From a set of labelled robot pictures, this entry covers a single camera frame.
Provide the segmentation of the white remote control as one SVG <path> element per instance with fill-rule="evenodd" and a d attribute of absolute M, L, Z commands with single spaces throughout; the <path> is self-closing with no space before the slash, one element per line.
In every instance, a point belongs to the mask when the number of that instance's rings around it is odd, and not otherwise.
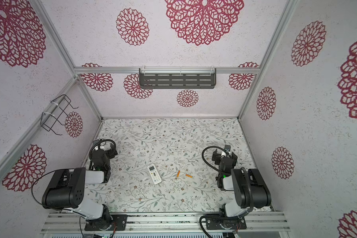
<path fill-rule="evenodd" d="M 162 182 L 157 167 L 154 164 L 147 166 L 147 169 L 154 184 L 159 184 Z"/>

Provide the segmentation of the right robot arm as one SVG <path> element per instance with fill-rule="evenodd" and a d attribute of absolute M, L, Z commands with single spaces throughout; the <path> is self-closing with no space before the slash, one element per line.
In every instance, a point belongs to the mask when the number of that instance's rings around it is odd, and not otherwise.
<path fill-rule="evenodd" d="M 221 217 L 242 218 L 255 208 L 269 207 L 271 193 L 258 169 L 236 168 L 238 157 L 230 151 L 214 146 L 212 161 L 218 166 L 217 187 L 222 191 L 232 191 L 234 199 L 219 209 Z"/>

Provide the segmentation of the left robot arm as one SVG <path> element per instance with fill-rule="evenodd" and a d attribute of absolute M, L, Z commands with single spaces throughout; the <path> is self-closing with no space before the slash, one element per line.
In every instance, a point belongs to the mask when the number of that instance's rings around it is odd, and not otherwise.
<path fill-rule="evenodd" d="M 62 210 L 80 215 L 87 225 L 96 230 L 109 230 L 116 227 L 107 205 L 99 204 L 86 197 L 85 186 L 107 183 L 111 177 L 110 160 L 117 155 L 115 145 L 105 148 L 92 147 L 89 152 L 93 169 L 84 167 L 59 169 L 54 174 L 42 196 L 45 209 Z"/>

